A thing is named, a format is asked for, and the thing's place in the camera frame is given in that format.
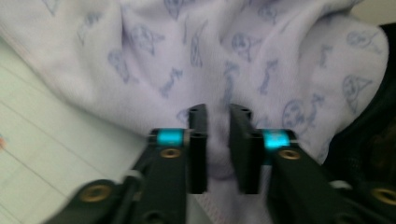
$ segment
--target blue cartoon print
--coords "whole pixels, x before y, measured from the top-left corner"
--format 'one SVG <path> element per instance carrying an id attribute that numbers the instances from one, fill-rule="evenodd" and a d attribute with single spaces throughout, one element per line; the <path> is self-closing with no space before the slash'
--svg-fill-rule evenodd
<path id="1" fill-rule="evenodd" d="M 352 31 L 346 37 L 349 46 L 357 49 L 365 49 L 376 54 L 382 53 L 382 50 L 373 41 L 378 32 L 372 33 L 368 31 Z"/>
<path id="2" fill-rule="evenodd" d="M 262 41 L 249 35 L 237 33 L 233 36 L 232 47 L 244 60 L 251 62 L 250 52 L 253 48 L 257 48 Z"/>
<path id="3" fill-rule="evenodd" d="M 199 43 L 201 34 L 207 26 L 207 23 L 208 21 L 205 21 L 204 24 L 195 32 L 194 36 L 191 39 L 191 66 L 193 67 L 202 67 L 204 65 L 199 50 Z"/>
<path id="4" fill-rule="evenodd" d="M 276 25 L 279 15 L 285 13 L 283 10 L 279 10 L 274 6 L 276 0 L 272 0 L 269 3 L 264 4 L 259 8 L 258 14 L 264 21 Z"/>
<path id="5" fill-rule="evenodd" d="M 320 50 L 320 60 L 319 60 L 319 66 L 321 68 L 327 68 L 327 61 L 331 53 L 332 53 L 332 46 L 322 45 Z"/>
<path id="6" fill-rule="evenodd" d="M 183 124 L 189 123 L 189 109 L 182 109 L 176 114 L 176 118 Z"/>
<path id="7" fill-rule="evenodd" d="M 52 16 L 55 16 L 61 0 L 42 0 Z"/>
<path id="8" fill-rule="evenodd" d="M 324 97 L 317 94 L 311 100 L 311 111 L 305 111 L 302 100 L 289 101 L 283 110 L 282 125 L 285 129 L 294 130 L 298 135 L 304 134 L 310 127 L 315 127 L 318 108 L 322 106 Z"/>
<path id="9" fill-rule="evenodd" d="M 242 5 L 241 11 L 243 11 L 245 8 L 251 6 L 253 3 L 253 0 L 245 0 L 244 4 Z"/>
<path id="10" fill-rule="evenodd" d="M 184 35 L 183 35 L 183 45 L 187 44 L 187 20 L 189 19 L 190 15 L 187 15 L 186 20 L 184 20 Z"/>
<path id="11" fill-rule="evenodd" d="M 371 83 L 373 83 L 372 80 L 368 80 L 362 77 L 356 77 L 353 75 L 349 75 L 344 79 L 343 94 L 350 109 L 354 114 L 356 114 L 358 111 L 359 94 Z"/>
<path id="12" fill-rule="evenodd" d="M 85 17 L 84 22 L 78 28 L 78 38 L 82 45 L 85 43 L 85 36 L 87 33 L 101 18 L 102 13 L 100 12 L 90 12 Z"/>
<path id="13" fill-rule="evenodd" d="M 159 35 L 143 24 L 136 25 L 130 32 L 130 38 L 135 46 L 147 51 L 155 56 L 155 44 L 165 39 L 163 35 Z"/>
<path id="14" fill-rule="evenodd" d="M 183 71 L 172 68 L 171 74 L 169 76 L 169 81 L 167 81 L 165 85 L 160 88 L 160 93 L 163 98 L 169 97 L 169 91 L 175 86 L 175 82 L 183 77 Z"/>
<path id="15" fill-rule="evenodd" d="M 177 20 L 178 14 L 180 13 L 181 8 L 189 3 L 189 2 L 194 2 L 195 0 L 163 0 L 163 3 L 166 7 L 166 9 L 169 12 L 169 15 Z"/>
<path id="16" fill-rule="evenodd" d="M 120 49 L 111 50 L 107 55 L 107 60 L 116 69 L 124 83 L 128 83 L 130 78 L 133 82 L 139 82 L 136 77 L 130 75 Z"/>
<path id="17" fill-rule="evenodd" d="M 270 82 L 270 77 L 275 76 L 277 73 L 277 68 L 278 68 L 278 59 L 271 60 L 267 62 L 267 65 L 265 67 L 264 71 L 264 81 L 259 87 L 259 92 L 261 95 L 266 95 L 268 84 Z"/>
<path id="18" fill-rule="evenodd" d="M 234 79 L 239 76 L 239 65 L 232 62 L 226 62 L 223 74 L 226 78 L 226 89 L 221 101 L 225 108 L 229 108 L 231 99 L 233 98 Z"/>

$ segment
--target dark fabric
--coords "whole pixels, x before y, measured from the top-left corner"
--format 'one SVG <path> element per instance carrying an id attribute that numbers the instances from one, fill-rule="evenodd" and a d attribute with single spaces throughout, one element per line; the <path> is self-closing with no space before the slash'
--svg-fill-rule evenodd
<path id="1" fill-rule="evenodd" d="M 389 40 L 389 61 L 384 79 L 364 112 L 331 141 L 329 155 L 323 164 L 337 179 L 351 184 L 370 178 L 373 138 L 384 133 L 396 117 L 396 23 L 381 28 Z"/>

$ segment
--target brass rivet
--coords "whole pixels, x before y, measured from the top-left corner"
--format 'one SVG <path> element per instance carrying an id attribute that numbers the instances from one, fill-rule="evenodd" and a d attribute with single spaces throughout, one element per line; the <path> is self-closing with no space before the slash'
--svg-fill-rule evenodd
<path id="1" fill-rule="evenodd" d="M 106 185 L 91 186 L 81 192 L 79 198 L 86 203 L 97 203 L 106 199 L 111 192 L 111 188 Z"/>
<path id="2" fill-rule="evenodd" d="M 168 159 L 177 158 L 181 155 L 181 151 L 175 148 L 167 148 L 161 151 L 161 156 Z"/>
<path id="3" fill-rule="evenodd" d="M 391 189 L 373 189 L 372 194 L 382 203 L 396 205 L 396 192 Z"/>
<path id="4" fill-rule="evenodd" d="M 278 152 L 279 156 L 286 160 L 299 160 L 301 158 L 300 153 L 293 150 L 281 150 Z"/>

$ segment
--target cyan light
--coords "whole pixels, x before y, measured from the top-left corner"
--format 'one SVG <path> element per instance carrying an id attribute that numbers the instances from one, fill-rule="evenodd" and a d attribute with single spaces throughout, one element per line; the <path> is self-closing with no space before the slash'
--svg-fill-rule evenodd
<path id="1" fill-rule="evenodd" d="M 183 129 L 160 129 L 157 144 L 161 147 L 182 147 L 183 133 Z"/>
<path id="2" fill-rule="evenodd" d="M 267 159 L 264 162 L 265 165 L 271 164 L 269 158 L 271 154 L 278 151 L 282 147 L 290 146 L 290 139 L 288 134 L 284 130 L 262 130 L 262 136 L 264 138 L 264 148 L 267 155 Z"/>

